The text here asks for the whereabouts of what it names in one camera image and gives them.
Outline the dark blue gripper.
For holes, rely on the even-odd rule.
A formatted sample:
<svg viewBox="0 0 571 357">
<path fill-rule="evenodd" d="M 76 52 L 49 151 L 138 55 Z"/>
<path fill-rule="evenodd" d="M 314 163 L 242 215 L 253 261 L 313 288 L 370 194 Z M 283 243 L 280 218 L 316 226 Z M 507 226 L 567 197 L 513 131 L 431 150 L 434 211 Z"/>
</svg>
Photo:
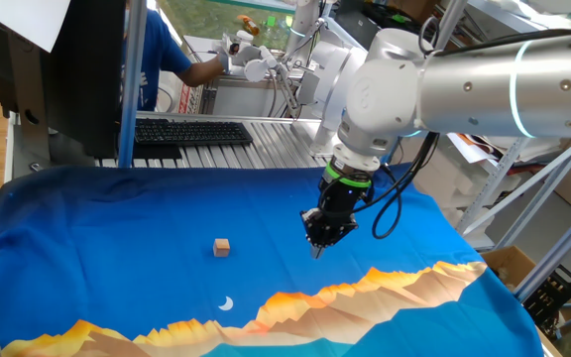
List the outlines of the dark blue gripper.
<svg viewBox="0 0 571 357">
<path fill-rule="evenodd" d="M 328 247 L 336 245 L 359 227 L 352 211 L 367 195 L 370 186 L 371 181 L 366 178 L 320 180 L 317 208 L 300 213 L 312 258 L 320 258 Z"/>
</svg>

